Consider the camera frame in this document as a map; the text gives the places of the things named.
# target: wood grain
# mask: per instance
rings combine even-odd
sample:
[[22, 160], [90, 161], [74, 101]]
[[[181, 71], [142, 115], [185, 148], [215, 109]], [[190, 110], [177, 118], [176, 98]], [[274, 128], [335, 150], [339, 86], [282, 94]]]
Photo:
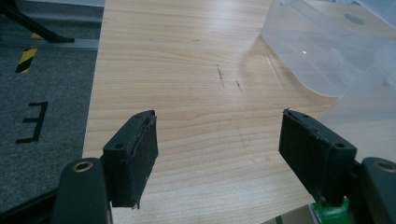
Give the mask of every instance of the wood grain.
[[155, 109], [160, 156], [115, 223], [262, 223], [311, 197], [277, 152], [282, 110], [334, 101], [260, 38], [268, 0], [107, 0], [84, 157]]

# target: green object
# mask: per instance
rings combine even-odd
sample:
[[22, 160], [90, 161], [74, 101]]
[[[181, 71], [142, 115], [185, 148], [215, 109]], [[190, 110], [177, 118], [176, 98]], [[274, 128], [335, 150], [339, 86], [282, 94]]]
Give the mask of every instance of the green object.
[[341, 207], [323, 207], [313, 203], [315, 212], [321, 224], [348, 224], [347, 209], [349, 201], [344, 200]]

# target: black metal leg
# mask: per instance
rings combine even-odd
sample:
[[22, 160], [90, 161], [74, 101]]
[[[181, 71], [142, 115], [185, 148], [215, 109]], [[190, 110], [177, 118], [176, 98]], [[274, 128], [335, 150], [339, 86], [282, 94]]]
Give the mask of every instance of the black metal leg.
[[44, 26], [40, 25], [39, 23], [33, 21], [29, 17], [23, 15], [19, 12], [15, 7], [12, 6], [7, 2], [0, 1], [0, 12], [5, 14], [10, 19], [14, 20], [15, 22], [19, 23], [23, 27], [29, 29], [30, 31], [40, 35], [50, 43], [74, 43], [74, 38], [68, 38], [61, 35], [57, 35], [51, 30], [45, 28]]

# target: gray carpet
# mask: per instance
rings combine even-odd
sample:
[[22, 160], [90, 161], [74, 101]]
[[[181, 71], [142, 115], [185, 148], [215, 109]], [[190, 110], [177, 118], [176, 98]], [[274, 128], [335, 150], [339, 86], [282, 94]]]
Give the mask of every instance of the gray carpet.
[[[98, 21], [37, 21], [61, 35], [100, 34]], [[3, 15], [0, 24], [0, 35], [32, 34]], [[38, 49], [29, 72], [16, 73], [24, 51], [0, 47], [0, 212], [55, 189], [81, 158], [92, 92], [97, 51]]]

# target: translucent plastic bin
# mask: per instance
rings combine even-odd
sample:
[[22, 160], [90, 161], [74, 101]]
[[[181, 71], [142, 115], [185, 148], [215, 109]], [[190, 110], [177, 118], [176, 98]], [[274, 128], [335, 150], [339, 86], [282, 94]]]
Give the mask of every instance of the translucent plastic bin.
[[262, 37], [308, 89], [341, 96], [396, 43], [395, 1], [382, 2], [388, 10], [351, 1], [274, 0]]
[[319, 120], [396, 161], [396, 0], [273, 0], [262, 38], [311, 91], [339, 97]]

